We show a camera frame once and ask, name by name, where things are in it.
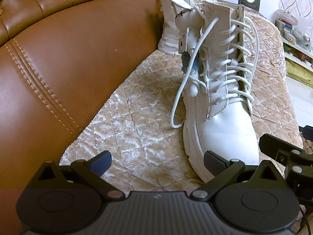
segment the white tile floor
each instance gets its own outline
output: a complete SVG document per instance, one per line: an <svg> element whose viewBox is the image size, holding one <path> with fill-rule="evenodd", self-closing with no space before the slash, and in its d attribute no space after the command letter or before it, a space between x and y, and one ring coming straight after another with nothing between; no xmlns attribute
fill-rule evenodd
<svg viewBox="0 0 313 235"><path fill-rule="evenodd" d="M298 125L313 126L313 88L289 77L286 79L286 85Z"/></svg>

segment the beige quilted fabric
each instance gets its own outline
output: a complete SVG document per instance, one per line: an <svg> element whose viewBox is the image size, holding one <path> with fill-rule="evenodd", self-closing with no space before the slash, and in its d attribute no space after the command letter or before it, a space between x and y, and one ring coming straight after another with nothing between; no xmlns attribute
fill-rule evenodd
<svg viewBox="0 0 313 235"><path fill-rule="evenodd" d="M252 85L255 98L252 120L257 136L271 133L302 147L284 83L285 61L279 32L266 20L255 15L249 17L256 24L261 46ZM109 150L113 163L104 179L125 193L131 190L190 192L200 186L203 182L184 152L182 128L172 129L169 123L182 78L179 56L153 52L66 149L60 164L88 160ZM176 114L181 119L185 116L182 100ZM261 154L261 159L268 158Z"/></svg>

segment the white shoelace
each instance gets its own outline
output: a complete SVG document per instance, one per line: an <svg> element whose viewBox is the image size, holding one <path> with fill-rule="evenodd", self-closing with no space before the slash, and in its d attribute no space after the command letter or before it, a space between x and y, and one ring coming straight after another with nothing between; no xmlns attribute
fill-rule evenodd
<svg viewBox="0 0 313 235"><path fill-rule="evenodd" d="M205 21L207 22L208 19L205 17L205 15L201 12L200 8L198 6L194 7L201 15L202 18L205 19ZM254 58L254 62L250 63L250 62L241 62L238 63L238 60L240 60L242 58L242 54L240 54L240 56L237 59L226 59L224 61L222 61L220 64L218 64L218 68L220 69L222 66L226 66L227 71L220 73L217 77L217 80L220 80L221 78L227 76L227 80L221 82L216 88L215 91L217 92L220 88L237 82L237 81L242 81L244 82L244 84L247 86L247 92L241 91L241 90L228 90L228 94L221 96L219 98L216 99L216 104L220 101L224 101L224 100L228 100L228 104L234 103L234 102L238 102L238 101L243 101L246 102L246 100L242 97L246 97L248 98L251 102L253 101L253 96L250 94L251 91L251 84L252 84L252 78L256 69L256 64L258 61L258 56L259 56L259 36L257 33L257 29L254 25L254 23L252 22L252 20L248 17L245 17L244 19L247 20L251 26L242 23L241 21L239 21L241 18L238 18L237 20L231 19L231 23L233 23L233 25L231 26L231 28L229 30L226 31L221 31L220 34L222 35L229 35L231 33L233 33L229 38L227 38L226 40L222 41L219 43L219 46L223 46L223 45L227 45L229 44L230 49L220 53L220 57L223 57L225 55L229 55L232 52L234 52L236 49L240 49L242 51L242 53L251 55L251 52L249 50L247 50L246 48L244 48L243 46L240 45L240 42L238 42L237 44L231 43L232 40L234 40L234 38L237 37L237 35L239 34L239 32L243 33L244 35L246 35L248 37L248 39L244 40L245 43L247 43L248 41L253 42L253 37L244 29L239 28L238 26L243 26L244 28L248 28L248 29L253 29L254 33L255 33L255 40L256 40L256 51L255 51L255 58ZM208 51L208 47L206 47L205 45L202 46L202 50L205 52L206 56L205 57L200 57L200 59L202 60L202 64L203 64L203 73L200 74L199 76L203 77L204 82L197 80L195 78L193 78L190 73L192 70L192 65L193 62L196 58L196 54L198 53L202 43L204 42L205 38L208 36L208 34L210 33L210 31L212 30L213 26L220 20L220 18L215 18L212 20L212 22L210 23L209 27L205 30L205 32L203 33L203 35L200 37L194 51L193 54L190 58L190 62L187 68L187 72L184 76L184 79L180 85L180 88L177 92L174 104L173 104L173 108L172 108L172 113L171 113L171 126L173 128L179 128L183 125L183 122L179 125L175 125L174 124L174 116L175 116L175 112L176 112L176 108L178 105L178 101L180 98L180 95L183 92L183 89L187 83L188 78L190 77L193 81L199 83L200 85L203 86L205 93L208 92L209 89L209 51ZM245 73L247 73L247 76L249 77L249 80L245 79L244 77L238 76L238 75L234 75L235 73L239 72L239 71L243 71Z"/></svg>

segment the shelf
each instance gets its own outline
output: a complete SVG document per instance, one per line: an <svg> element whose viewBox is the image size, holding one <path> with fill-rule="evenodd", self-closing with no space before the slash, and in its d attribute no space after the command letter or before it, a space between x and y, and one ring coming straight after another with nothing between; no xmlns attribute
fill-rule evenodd
<svg viewBox="0 0 313 235"><path fill-rule="evenodd" d="M309 56L311 59L313 59L313 54L310 53L308 50L301 48L298 44L292 44L291 42L289 42L288 40L286 40L284 37L282 37L283 43L286 43L287 45L301 51L303 54Z"/></svg>
<svg viewBox="0 0 313 235"><path fill-rule="evenodd" d="M313 69L308 66L307 64L305 64L305 62L302 62L299 58L297 58L296 56L292 56L290 54L288 54L287 52L285 52L285 57L290 59L291 61L296 62L297 64L303 66L304 68L306 68L307 70L313 72Z"/></svg>

